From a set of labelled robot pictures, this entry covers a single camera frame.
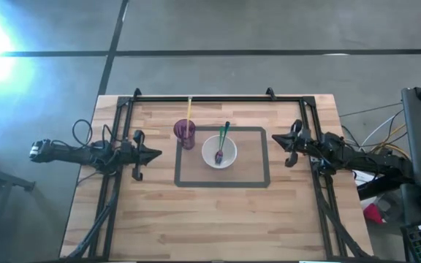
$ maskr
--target wooden table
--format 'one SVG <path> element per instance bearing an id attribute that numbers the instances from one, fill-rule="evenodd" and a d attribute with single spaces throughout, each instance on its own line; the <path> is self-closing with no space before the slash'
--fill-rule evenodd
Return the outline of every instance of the wooden table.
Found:
<path id="1" fill-rule="evenodd" d="M 333 95 L 315 97 L 322 131 L 342 134 Z M 117 98 L 99 97 L 92 122 L 93 141 L 101 139 L 103 124 L 113 125 Z M 145 145 L 163 154 L 143 167 L 143 182 L 132 179 L 132 166 L 124 169 L 110 260 L 324 259 L 308 158 L 300 155 L 293 168 L 285 167 L 287 154 L 270 137 L 289 131 L 300 118 L 299 105 L 199 102 L 192 106 L 192 120 L 197 126 L 220 126 L 228 120 L 233 126 L 266 130 L 268 188 L 178 188 L 173 182 L 176 138 L 172 127 L 186 118 L 186 110 L 185 102 L 134 103 L 129 137 L 135 129 L 142 129 Z M 92 172 L 92 168 L 83 167 L 79 179 Z M 101 181 L 92 177 L 77 187 L 61 256 L 69 254 L 91 228 Z M 352 173 L 338 172 L 334 187 L 342 223 L 363 250 L 372 254 Z M 103 234 L 97 253 L 102 252 Z"/>

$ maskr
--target purple cup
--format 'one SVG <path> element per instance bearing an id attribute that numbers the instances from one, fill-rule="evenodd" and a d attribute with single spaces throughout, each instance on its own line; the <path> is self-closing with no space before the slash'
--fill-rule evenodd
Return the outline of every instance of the purple cup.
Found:
<path id="1" fill-rule="evenodd" d="M 177 121 L 173 127 L 173 132 L 178 142 L 181 143 L 181 147 L 185 150 L 191 150 L 195 144 L 194 133 L 196 132 L 196 125 L 194 125 L 194 122 L 189 121 L 189 133 L 188 137 L 186 137 L 186 122 L 186 119 Z"/>

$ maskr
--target gray floor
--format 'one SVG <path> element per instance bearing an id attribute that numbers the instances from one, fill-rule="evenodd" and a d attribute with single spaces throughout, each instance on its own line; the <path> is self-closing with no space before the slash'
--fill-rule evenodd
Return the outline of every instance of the gray floor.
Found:
<path id="1" fill-rule="evenodd" d="M 0 0 L 5 50 L 108 50 L 120 0 Z M 421 48 L 421 0 L 131 0 L 119 50 Z M 31 143 L 74 144 L 91 119 L 106 58 L 1 58 L 0 169 L 35 180 L 14 189 L 0 226 L 0 262 L 55 259 L 79 166 L 34 164 Z M 421 55 L 116 58 L 107 94 L 335 94 L 340 115 L 399 102 L 421 86 Z M 401 109 L 342 118 L 362 140 Z M 398 118 L 395 123 L 401 124 Z M 383 139 L 387 127 L 369 142 Z M 406 140 L 399 145 L 407 147 Z M 397 233 L 371 227 L 375 254 L 401 259 Z"/>

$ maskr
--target white cable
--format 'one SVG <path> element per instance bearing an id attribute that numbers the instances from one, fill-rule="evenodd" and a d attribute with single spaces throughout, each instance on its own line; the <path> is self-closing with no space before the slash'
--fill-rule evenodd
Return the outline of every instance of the white cable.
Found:
<path id="1" fill-rule="evenodd" d="M 374 129 L 374 131 L 373 132 L 371 132 L 370 133 L 370 135 L 368 135 L 367 137 L 366 137 L 366 139 L 362 142 L 362 144 L 360 145 L 360 150 L 362 150 L 363 149 L 363 146 L 365 145 L 365 143 L 366 143 L 366 141 L 368 140 L 368 139 L 370 139 L 370 137 L 375 133 L 375 132 L 377 132 L 381 127 L 383 127 L 386 123 L 388 123 L 388 122 L 390 122 L 393 118 L 394 118 L 394 116 L 395 115 L 393 115 L 393 116 L 391 116 L 391 118 L 388 118 L 383 124 L 381 124 L 380 126 L 378 126 L 378 128 L 376 128 L 376 129 Z"/>

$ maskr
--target red object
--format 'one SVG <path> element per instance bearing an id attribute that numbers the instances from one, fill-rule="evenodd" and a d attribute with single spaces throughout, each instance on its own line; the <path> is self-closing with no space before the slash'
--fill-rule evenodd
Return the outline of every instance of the red object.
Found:
<path id="1" fill-rule="evenodd" d="M 363 215 L 366 219 L 370 219 L 378 224 L 383 224 L 383 218 L 379 213 L 379 209 L 375 204 L 370 204 L 363 210 Z"/>

